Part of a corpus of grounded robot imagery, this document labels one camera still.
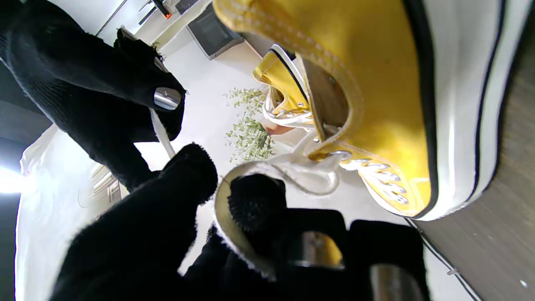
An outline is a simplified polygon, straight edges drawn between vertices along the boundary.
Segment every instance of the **wooden floor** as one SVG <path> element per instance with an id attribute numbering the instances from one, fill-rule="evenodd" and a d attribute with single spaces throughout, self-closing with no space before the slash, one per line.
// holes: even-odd
<path id="1" fill-rule="evenodd" d="M 535 14 L 516 56 L 502 112 L 500 163 L 483 196 L 418 222 L 484 300 L 535 300 Z"/>

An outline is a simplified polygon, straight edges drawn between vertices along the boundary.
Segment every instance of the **yellow sneaker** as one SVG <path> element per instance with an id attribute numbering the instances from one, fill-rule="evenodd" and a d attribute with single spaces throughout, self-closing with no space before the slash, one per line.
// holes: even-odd
<path id="1" fill-rule="evenodd" d="M 235 31 L 305 62 L 321 143 L 374 199 L 432 220 L 466 206 L 496 166 L 498 116 L 531 0 L 215 0 Z"/>
<path id="2" fill-rule="evenodd" d="M 270 48 L 253 77 L 270 86 L 263 106 L 267 120 L 282 126 L 314 128 L 304 80 L 280 46 Z"/>

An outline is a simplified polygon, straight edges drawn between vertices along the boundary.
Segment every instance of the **leaves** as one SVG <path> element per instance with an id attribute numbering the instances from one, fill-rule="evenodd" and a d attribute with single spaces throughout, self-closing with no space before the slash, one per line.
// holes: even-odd
<path id="1" fill-rule="evenodd" d="M 232 126 L 232 130 L 225 134 L 231 139 L 229 145 L 234 142 L 236 153 L 232 154 L 229 162 L 251 161 L 256 159 L 268 159 L 273 153 L 274 141 L 268 135 L 264 127 L 256 120 L 262 111 L 260 108 L 265 102 L 266 95 L 259 89 L 234 88 L 223 96 L 234 101 L 235 108 L 244 107 L 242 118 Z"/>

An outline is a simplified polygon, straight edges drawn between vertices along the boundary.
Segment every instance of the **metal eyelet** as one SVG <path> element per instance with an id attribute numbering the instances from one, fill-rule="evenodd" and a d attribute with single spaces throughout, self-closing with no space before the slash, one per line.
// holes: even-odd
<path id="1" fill-rule="evenodd" d="M 370 161 L 371 161 L 371 159 L 367 159 L 367 158 L 366 159 L 357 159 L 357 160 L 355 160 L 355 162 L 361 163 L 363 165 L 368 163 L 368 162 L 370 162 Z"/>
<path id="2" fill-rule="evenodd" d="M 388 186 L 388 187 L 391 187 L 391 188 L 393 188 L 393 189 L 395 189 L 395 190 L 397 190 L 397 191 L 394 191 L 395 193 L 407 193 L 407 190 L 405 190 L 405 188 L 403 188 L 403 187 L 401 187 L 401 186 L 399 186 L 399 185 L 397 185 L 397 184 L 394 184 L 394 183 L 386 183 L 385 185 Z"/>
<path id="3" fill-rule="evenodd" d="M 380 173 L 381 175 L 385 175 L 385 176 L 389 177 L 389 178 L 390 178 L 389 180 L 392 181 L 392 182 L 399 182 L 399 181 L 401 181 L 401 178 L 400 178 L 398 175 L 396 175 L 396 174 L 394 174 L 394 173 L 392 173 L 392 172 L 390 172 L 390 171 L 381 171 L 381 172 L 379 172 L 379 173 Z"/>
<path id="4" fill-rule="evenodd" d="M 329 153 L 329 156 L 332 156 L 332 155 L 344 155 L 342 160 L 347 160 L 349 158 L 351 158 L 351 156 L 353 155 L 351 152 L 347 151 L 347 150 L 337 150 L 336 152 L 332 152 L 332 153 Z"/>
<path id="5" fill-rule="evenodd" d="M 398 202 L 398 203 L 400 203 L 400 204 L 403 204 L 403 205 L 406 205 L 406 204 L 409 203 L 409 200 L 407 200 L 406 197 L 404 197 L 404 196 L 402 196 L 402 195 L 400 195 L 400 194 L 397 194 L 397 193 L 395 193 L 395 192 L 393 192 L 393 194 L 395 195 L 395 199 L 394 199 L 394 200 L 395 200 L 396 202 Z"/>
<path id="6" fill-rule="evenodd" d="M 375 166 L 378 169 L 388 169 L 388 168 L 390 168 L 390 165 L 384 164 L 384 163 L 370 163 L 370 164 L 368 164 L 368 166 Z"/>

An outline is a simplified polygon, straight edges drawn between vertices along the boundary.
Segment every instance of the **bright light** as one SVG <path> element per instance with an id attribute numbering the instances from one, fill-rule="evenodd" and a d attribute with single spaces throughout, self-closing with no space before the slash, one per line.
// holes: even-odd
<path id="1" fill-rule="evenodd" d="M 26 178 L 18 172 L 0 167 L 0 193 L 20 193 L 26 187 Z"/>

